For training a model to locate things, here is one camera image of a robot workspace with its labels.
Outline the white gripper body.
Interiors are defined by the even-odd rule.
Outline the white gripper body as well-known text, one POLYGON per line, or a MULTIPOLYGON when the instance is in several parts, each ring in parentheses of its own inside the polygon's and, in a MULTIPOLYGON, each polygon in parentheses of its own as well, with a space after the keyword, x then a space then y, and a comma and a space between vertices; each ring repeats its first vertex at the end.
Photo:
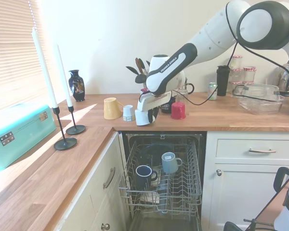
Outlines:
POLYGON ((156 107, 159 107, 163 104, 166 104, 171 99, 171 92, 163 93, 160 96, 155 96, 154 94, 147 92, 140 96, 140 99, 137 104, 137 109, 139 111, 145 112, 156 107))

